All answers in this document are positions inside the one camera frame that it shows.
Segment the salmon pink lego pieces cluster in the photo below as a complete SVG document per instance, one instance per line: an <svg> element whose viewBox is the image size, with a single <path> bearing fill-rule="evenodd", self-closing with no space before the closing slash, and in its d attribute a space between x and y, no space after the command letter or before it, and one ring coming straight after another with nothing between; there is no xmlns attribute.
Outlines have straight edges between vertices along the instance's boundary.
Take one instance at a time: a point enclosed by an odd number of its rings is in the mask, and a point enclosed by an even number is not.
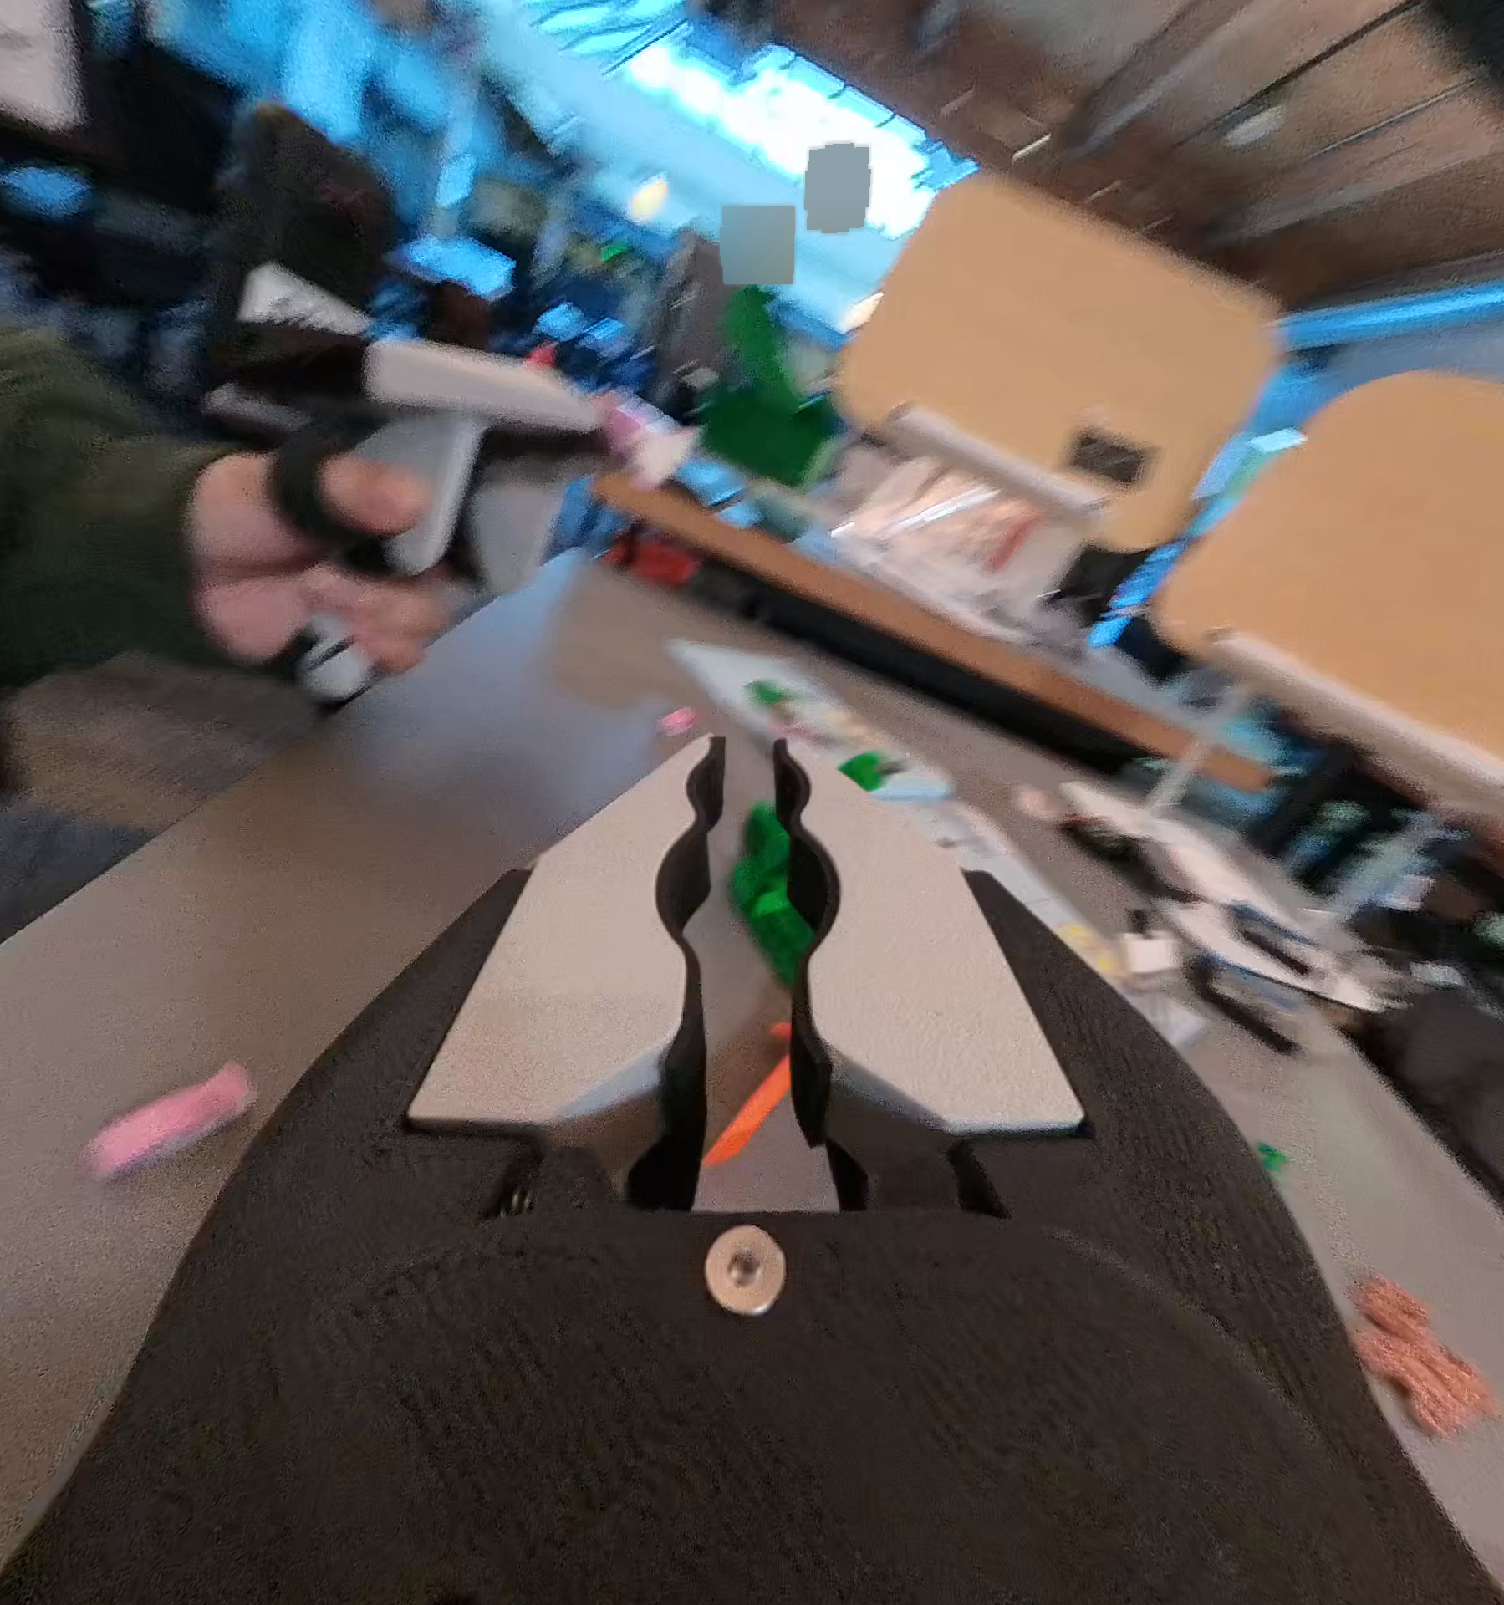
<svg viewBox="0 0 1504 1605"><path fill-rule="evenodd" d="M1500 1409L1485 1376L1434 1331L1426 1306L1389 1279L1352 1289L1352 1347L1364 1372L1387 1386L1430 1438L1458 1438Z"/></svg>

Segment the orange lego separator tool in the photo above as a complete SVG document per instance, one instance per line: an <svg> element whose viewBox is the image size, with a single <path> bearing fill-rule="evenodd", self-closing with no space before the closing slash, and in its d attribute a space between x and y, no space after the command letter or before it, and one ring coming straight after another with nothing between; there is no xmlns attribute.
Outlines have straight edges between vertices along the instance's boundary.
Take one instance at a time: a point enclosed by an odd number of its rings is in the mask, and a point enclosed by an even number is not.
<svg viewBox="0 0 1504 1605"><path fill-rule="evenodd" d="M790 1096L790 1024L773 1026L769 1030L769 1038L777 1047L780 1047L780 1059L773 1071L763 1077L763 1082L747 1096L742 1110L730 1119L722 1135L718 1135L714 1145L703 1156L703 1168L706 1172L718 1172L738 1160Z"/></svg>

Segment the pile of papers and parts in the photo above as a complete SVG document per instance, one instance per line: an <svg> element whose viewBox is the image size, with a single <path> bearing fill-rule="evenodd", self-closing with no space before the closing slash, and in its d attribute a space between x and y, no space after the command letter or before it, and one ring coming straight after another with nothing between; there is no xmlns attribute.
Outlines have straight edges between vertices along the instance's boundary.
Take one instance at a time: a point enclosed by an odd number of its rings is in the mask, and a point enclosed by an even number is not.
<svg viewBox="0 0 1504 1605"><path fill-rule="evenodd" d="M1084 781L1016 791L1016 810L1055 828L1138 894L1119 940L1123 981L1181 970L1189 991L1263 1047L1302 1049L1317 1010L1360 1028L1391 1010L1362 958L1327 944L1203 832Z"/></svg>

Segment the wooden table with dark edge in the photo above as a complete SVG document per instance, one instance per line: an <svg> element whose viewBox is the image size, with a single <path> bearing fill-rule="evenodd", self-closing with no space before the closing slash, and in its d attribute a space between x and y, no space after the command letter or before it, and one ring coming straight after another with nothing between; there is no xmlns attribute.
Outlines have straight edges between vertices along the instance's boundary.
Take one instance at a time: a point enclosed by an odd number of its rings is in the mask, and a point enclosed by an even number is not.
<svg viewBox="0 0 1504 1605"><path fill-rule="evenodd" d="M1053 654L1010 649L973 635L870 579L812 555L808 547L742 530L683 493L642 489L619 472L596 477L601 507L740 575L759 594L743 614L1068 756L1100 767L1133 758L1177 760L1199 740L1197 725L1135 701L1105 678Z"/></svg>

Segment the pink and white lego piece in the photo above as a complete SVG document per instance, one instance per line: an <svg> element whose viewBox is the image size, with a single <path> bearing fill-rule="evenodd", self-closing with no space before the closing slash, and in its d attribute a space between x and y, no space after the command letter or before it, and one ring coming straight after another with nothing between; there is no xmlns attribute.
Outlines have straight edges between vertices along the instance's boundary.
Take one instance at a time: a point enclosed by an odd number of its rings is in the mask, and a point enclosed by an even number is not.
<svg viewBox="0 0 1504 1605"><path fill-rule="evenodd" d="M699 427L677 423L633 392L596 394L596 411L609 456L648 491L673 481L701 442Z"/></svg>

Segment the lego instruction booklet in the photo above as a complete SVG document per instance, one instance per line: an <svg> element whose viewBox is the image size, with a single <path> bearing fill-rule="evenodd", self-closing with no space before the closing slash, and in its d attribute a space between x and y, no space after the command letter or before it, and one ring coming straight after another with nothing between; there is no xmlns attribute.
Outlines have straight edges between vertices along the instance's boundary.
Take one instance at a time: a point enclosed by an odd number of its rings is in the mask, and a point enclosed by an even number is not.
<svg viewBox="0 0 1504 1605"><path fill-rule="evenodd" d="M889 752L903 773L885 793L872 793L884 802L942 804L956 795L944 769L874 726L790 658L683 639L670 639L666 653L712 707L763 750L780 740L796 742L837 769L854 754Z"/></svg>

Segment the person's left hand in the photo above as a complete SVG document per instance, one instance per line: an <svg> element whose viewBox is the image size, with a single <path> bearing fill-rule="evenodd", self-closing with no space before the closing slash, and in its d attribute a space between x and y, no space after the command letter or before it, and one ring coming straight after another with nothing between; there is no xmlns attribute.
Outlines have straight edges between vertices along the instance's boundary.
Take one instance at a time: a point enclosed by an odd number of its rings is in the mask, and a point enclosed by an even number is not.
<svg viewBox="0 0 1504 1605"><path fill-rule="evenodd" d="M236 452L191 493L185 536L201 629L234 664L275 660L315 619L333 619L382 672L415 668L457 618L438 575L352 573L273 505L271 456Z"/></svg>

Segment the pink lego brick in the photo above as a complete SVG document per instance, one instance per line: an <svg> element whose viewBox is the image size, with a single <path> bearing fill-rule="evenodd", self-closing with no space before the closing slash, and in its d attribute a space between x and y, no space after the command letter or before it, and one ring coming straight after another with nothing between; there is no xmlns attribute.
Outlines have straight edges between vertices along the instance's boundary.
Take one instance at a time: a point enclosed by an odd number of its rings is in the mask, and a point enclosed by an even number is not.
<svg viewBox="0 0 1504 1605"><path fill-rule="evenodd" d="M212 1077L105 1123L82 1151L82 1172L109 1182L154 1168L241 1121L255 1098L249 1073L230 1061Z"/></svg>

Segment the person's left forearm green sleeve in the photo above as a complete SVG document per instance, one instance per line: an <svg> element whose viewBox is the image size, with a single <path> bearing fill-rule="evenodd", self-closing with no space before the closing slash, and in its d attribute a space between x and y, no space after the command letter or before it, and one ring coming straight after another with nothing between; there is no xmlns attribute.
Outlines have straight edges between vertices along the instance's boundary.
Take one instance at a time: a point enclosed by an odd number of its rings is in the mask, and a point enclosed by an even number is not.
<svg viewBox="0 0 1504 1605"><path fill-rule="evenodd" d="M127 653L224 662L201 627L185 530L220 458L152 435L57 335L0 326L0 703Z"/></svg>

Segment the green lego leaf piece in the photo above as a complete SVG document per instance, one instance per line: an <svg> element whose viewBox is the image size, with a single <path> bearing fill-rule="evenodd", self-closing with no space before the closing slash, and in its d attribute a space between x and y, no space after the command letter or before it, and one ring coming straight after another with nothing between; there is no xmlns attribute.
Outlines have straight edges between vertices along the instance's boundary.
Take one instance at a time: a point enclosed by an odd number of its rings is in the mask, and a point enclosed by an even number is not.
<svg viewBox="0 0 1504 1605"><path fill-rule="evenodd" d="M742 828L742 851L728 898L753 946L784 989L796 983L815 931L790 898L792 839L771 800L755 802Z"/></svg>

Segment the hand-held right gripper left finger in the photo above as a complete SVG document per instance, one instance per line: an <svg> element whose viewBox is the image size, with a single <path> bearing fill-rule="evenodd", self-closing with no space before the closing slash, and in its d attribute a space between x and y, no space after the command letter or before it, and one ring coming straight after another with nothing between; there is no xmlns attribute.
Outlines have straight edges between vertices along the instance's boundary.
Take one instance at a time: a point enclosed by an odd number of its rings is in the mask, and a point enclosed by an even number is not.
<svg viewBox="0 0 1504 1605"><path fill-rule="evenodd" d="M697 738L533 863L409 1127L582 1151L634 1207L695 1205L706 1042L685 927L724 777L724 738Z"/></svg>

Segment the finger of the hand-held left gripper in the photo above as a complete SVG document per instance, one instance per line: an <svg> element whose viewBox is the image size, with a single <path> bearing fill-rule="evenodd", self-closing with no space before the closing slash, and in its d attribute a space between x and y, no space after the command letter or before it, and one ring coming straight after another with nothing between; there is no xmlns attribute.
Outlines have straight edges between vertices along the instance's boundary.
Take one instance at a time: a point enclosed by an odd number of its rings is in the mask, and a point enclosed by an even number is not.
<svg viewBox="0 0 1504 1605"><path fill-rule="evenodd" d="M397 411L454 413L487 427L599 435L594 398L559 372L520 359L430 341L364 349L364 396Z"/></svg>

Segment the clear plastic bags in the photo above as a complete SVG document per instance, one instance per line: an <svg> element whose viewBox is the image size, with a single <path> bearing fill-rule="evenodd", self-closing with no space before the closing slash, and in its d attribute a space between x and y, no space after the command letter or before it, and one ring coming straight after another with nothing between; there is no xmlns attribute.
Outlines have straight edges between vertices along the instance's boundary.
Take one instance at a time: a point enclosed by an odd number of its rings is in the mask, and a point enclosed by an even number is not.
<svg viewBox="0 0 1504 1605"><path fill-rule="evenodd" d="M942 614L1016 619L1086 546L1078 518L934 458L887 458L829 532L845 565Z"/></svg>

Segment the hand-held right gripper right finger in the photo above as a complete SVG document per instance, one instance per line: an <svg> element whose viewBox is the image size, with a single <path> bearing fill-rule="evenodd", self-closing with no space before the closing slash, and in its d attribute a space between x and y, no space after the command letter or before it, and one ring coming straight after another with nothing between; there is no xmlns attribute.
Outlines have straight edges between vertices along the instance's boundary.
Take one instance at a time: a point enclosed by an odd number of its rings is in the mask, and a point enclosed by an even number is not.
<svg viewBox="0 0 1504 1605"><path fill-rule="evenodd" d="M1084 1137L985 878L802 742L777 742L773 773L786 892L812 931L790 993L790 1096L839 1209L956 1211L981 1147Z"/></svg>

